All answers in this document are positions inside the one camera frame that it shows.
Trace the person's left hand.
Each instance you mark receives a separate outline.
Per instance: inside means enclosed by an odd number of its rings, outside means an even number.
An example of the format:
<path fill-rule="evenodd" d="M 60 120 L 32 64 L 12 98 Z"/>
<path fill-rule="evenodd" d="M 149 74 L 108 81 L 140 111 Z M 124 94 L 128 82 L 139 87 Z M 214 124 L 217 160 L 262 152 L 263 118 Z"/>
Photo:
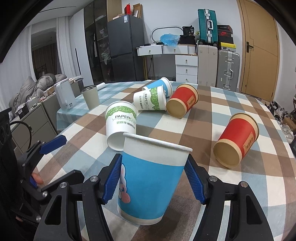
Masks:
<path fill-rule="evenodd" d="M 44 181 L 43 179 L 37 174 L 37 173 L 32 173 L 32 178 L 38 185 L 43 185 Z"/>

